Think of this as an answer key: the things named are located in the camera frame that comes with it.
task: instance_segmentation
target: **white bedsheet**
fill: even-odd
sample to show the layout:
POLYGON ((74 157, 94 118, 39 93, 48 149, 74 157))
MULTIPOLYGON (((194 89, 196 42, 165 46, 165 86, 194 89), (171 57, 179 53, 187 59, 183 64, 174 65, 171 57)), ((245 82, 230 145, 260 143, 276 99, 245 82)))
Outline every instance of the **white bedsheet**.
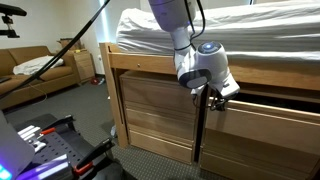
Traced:
MULTIPOLYGON (((228 57, 273 60, 320 60, 320 2, 297 0, 205 10, 206 31, 194 40, 223 44, 228 57)), ((200 13, 195 29, 202 28, 200 13)), ((117 44, 125 53, 172 55, 169 33, 152 13, 123 11, 117 44)))

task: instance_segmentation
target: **gray carpet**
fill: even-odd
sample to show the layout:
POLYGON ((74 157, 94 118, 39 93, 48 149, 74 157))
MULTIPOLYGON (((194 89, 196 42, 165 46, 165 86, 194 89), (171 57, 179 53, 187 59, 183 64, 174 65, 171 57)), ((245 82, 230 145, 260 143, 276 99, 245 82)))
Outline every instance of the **gray carpet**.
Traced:
MULTIPOLYGON (((46 113, 57 118, 71 114, 76 119, 76 129, 90 144, 95 146, 110 136, 113 119, 106 84, 87 83, 49 95, 43 102, 41 98, 38 100, 39 103, 10 109, 5 113, 7 120, 17 124, 46 113)), ((186 165, 133 146, 126 149, 115 146, 112 152, 137 179, 225 179, 200 170, 197 164, 186 165)))

